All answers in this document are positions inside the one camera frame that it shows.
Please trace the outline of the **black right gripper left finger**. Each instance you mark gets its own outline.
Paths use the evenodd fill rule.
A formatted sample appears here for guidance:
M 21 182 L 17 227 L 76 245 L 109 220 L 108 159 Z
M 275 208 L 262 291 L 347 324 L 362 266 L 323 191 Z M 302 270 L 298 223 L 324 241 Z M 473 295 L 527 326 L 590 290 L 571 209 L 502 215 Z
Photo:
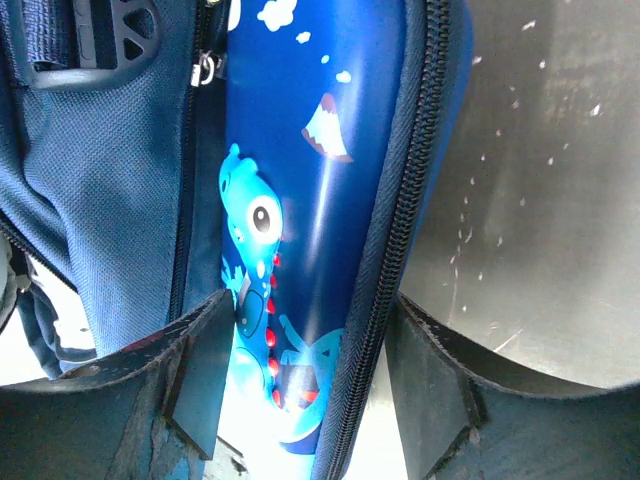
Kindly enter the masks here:
M 231 294 L 56 380 L 1 389 L 4 479 L 200 479 L 214 454 Z

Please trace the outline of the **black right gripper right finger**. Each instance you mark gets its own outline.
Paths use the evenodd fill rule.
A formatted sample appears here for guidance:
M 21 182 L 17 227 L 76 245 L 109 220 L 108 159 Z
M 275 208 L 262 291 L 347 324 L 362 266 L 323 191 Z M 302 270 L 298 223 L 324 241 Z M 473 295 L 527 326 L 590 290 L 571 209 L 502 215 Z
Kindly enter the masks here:
M 385 343 L 409 478 L 638 478 L 638 384 L 600 389 L 543 374 L 405 296 Z

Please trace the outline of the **navy blue student backpack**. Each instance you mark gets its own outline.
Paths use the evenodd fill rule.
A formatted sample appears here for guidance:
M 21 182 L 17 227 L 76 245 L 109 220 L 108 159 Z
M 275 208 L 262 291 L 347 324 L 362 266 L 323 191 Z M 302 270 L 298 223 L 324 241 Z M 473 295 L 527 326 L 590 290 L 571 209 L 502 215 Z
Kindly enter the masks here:
M 219 188 L 227 53 L 241 1 L 1 5 L 1 316 L 56 380 L 163 329 L 220 290 L 234 334 L 218 426 L 264 479 L 348 468 L 416 233 L 462 104 L 464 1 L 400 1 L 391 136 L 315 452 L 260 442 L 233 378 Z

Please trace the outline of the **blue dinosaur pencil case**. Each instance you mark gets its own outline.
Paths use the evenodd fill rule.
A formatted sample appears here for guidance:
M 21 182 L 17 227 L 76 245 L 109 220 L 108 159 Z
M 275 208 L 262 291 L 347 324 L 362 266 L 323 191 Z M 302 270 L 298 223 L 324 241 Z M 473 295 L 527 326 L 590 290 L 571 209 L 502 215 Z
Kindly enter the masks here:
M 233 378 L 255 438 L 316 450 L 391 136 L 400 1 L 241 1 L 219 176 Z

